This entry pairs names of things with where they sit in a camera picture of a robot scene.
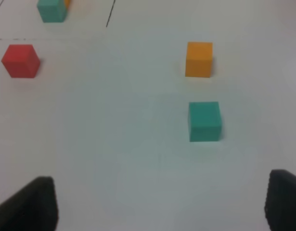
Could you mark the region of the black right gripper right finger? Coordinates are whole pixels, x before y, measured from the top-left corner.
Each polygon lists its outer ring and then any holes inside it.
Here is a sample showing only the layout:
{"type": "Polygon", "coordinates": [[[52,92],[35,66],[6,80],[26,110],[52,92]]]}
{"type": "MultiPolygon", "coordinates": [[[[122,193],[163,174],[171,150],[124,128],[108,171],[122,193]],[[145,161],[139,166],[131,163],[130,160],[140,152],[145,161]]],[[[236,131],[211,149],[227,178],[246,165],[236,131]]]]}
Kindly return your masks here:
{"type": "Polygon", "coordinates": [[[264,206],[271,231],[296,231],[296,176],[284,169],[269,175],[264,206]]]}

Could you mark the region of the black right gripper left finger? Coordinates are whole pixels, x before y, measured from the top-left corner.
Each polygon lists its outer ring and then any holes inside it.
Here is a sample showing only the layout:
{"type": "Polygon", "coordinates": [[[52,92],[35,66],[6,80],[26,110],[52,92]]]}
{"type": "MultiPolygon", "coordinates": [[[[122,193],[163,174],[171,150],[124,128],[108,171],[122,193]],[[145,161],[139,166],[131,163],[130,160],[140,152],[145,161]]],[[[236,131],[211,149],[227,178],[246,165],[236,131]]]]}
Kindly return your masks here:
{"type": "Polygon", "coordinates": [[[54,231],[59,209],[52,177],[37,177],[0,204],[0,231],[54,231]]]}

